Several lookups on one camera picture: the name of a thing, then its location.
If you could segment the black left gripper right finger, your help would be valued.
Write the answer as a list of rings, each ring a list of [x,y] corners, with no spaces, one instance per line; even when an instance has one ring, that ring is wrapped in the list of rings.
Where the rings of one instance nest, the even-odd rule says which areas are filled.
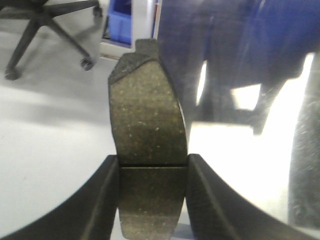
[[[198,240],[318,240],[319,221],[294,220],[294,204],[310,213],[306,200],[288,194],[288,222],[258,208],[228,185],[199,154],[189,154],[186,204],[192,232]]]

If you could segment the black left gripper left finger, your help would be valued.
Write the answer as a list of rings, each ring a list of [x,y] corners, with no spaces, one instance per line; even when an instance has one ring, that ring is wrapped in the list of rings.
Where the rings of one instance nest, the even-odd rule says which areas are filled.
[[[119,202],[120,169],[109,155],[61,205],[5,240],[109,240]]]

